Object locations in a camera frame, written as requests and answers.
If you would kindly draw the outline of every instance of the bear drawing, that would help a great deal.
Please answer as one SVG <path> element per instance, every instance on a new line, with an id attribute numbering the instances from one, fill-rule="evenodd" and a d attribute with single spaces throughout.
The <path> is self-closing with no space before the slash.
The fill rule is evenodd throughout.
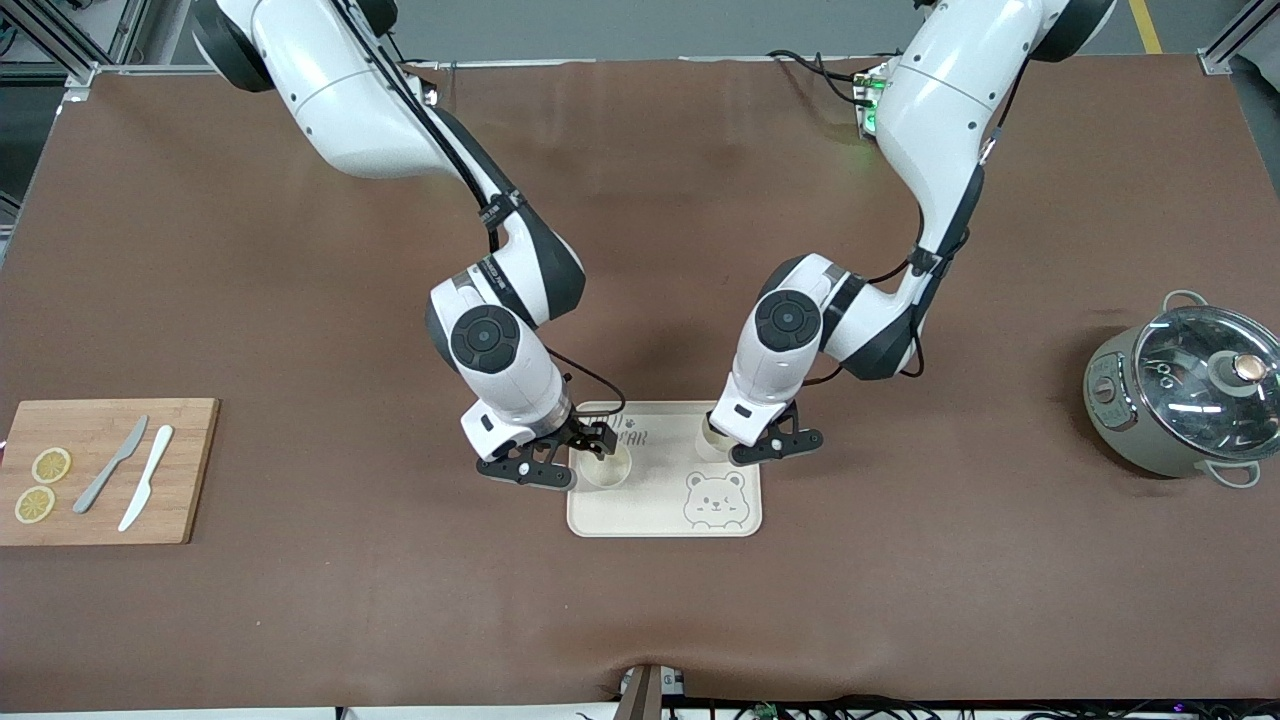
<path id="1" fill-rule="evenodd" d="M 730 473 L 724 478 L 708 478 L 701 473 L 692 473 L 685 484 L 689 486 L 685 519 L 695 528 L 699 525 L 741 528 L 751 515 L 751 509 L 746 506 L 746 496 L 742 495 L 746 479 L 741 473 Z"/>

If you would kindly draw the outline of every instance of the white robotic arm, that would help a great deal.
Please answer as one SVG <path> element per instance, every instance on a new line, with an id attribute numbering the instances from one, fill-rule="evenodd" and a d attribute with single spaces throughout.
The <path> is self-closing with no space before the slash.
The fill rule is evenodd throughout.
<path id="1" fill-rule="evenodd" d="M 572 473 L 554 464 L 561 446 L 613 452 L 607 424 L 573 415 L 564 379 L 534 333 L 577 306 L 582 265 L 475 137 L 433 106 L 434 90 L 381 49 L 394 1 L 196 0 L 192 13 L 210 64 L 243 90 L 276 87 L 334 168 L 364 178 L 451 174 L 476 197 L 492 252 L 431 291 L 426 327 L 477 396 L 462 428 L 480 473 L 567 489 Z"/>
<path id="2" fill-rule="evenodd" d="M 812 452 L 795 396 L 818 351 L 860 379 L 902 372 L 938 282 L 969 236 L 992 113 L 1029 59 L 1073 55 L 1115 0 L 943 0 L 906 51 L 868 73 L 860 127 L 920 206 L 920 236 L 897 290 L 884 292 L 820 255 L 783 263 L 760 291 L 704 428 L 737 445 L 740 465 Z M 790 430 L 785 424 L 790 421 Z"/>

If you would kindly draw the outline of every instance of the wooden cutting board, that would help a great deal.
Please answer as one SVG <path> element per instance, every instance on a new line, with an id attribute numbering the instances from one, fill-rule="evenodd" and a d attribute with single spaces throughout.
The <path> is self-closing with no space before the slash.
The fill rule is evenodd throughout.
<path id="1" fill-rule="evenodd" d="M 142 442 L 111 474 L 93 507 L 72 511 L 133 430 L 148 415 Z M 218 401 L 206 397 L 145 400 L 33 400 L 18 405 L 0 461 L 0 546 L 159 544 L 191 539 L 200 484 L 218 419 Z M 151 498 L 123 533 L 116 528 L 133 498 L 160 425 L 173 425 L 173 439 L 155 475 Z M 18 497 L 36 482 L 31 465 L 50 447 L 70 452 L 70 471 L 47 487 L 54 510 L 33 524 L 18 521 Z"/>

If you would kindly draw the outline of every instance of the black circular joint cap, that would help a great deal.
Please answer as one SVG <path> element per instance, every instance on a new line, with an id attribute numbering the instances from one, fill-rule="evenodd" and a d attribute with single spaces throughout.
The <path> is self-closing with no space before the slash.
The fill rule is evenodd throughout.
<path id="1" fill-rule="evenodd" d="M 808 295 L 794 290 L 765 295 L 755 310 L 755 334 L 774 352 L 809 345 L 820 328 L 818 306 Z"/>
<path id="2" fill-rule="evenodd" d="M 396 0 L 356 0 L 356 4 L 360 5 L 360 12 L 365 13 L 369 29 L 374 31 L 376 37 L 387 35 L 399 17 Z"/>
<path id="3" fill-rule="evenodd" d="M 1032 60 L 1060 63 L 1084 47 L 1084 42 L 1098 28 L 1107 10 L 1116 0 L 1071 0 L 1062 9 L 1057 22 L 1039 45 L 1032 50 Z"/>
<path id="4" fill-rule="evenodd" d="M 196 19 L 192 35 L 227 82 L 250 92 L 275 87 L 253 44 L 223 14 L 218 0 L 196 0 L 191 4 L 191 14 Z"/>
<path id="5" fill-rule="evenodd" d="M 472 307 L 458 318 L 449 350 L 470 370 L 497 374 L 516 361 L 520 325 L 516 315 L 498 305 Z"/>

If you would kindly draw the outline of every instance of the yellow floor line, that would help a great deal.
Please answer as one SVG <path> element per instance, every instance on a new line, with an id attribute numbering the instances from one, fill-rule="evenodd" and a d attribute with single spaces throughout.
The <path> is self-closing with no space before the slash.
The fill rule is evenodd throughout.
<path id="1" fill-rule="evenodd" d="M 1160 37 L 1156 35 L 1156 24 L 1151 22 L 1151 10 L 1147 9 L 1147 0 L 1129 0 L 1133 10 L 1133 19 L 1138 23 L 1138 35 L 1142 37 L 1142 49 L 1148 55 L 1160 55 Z"/>

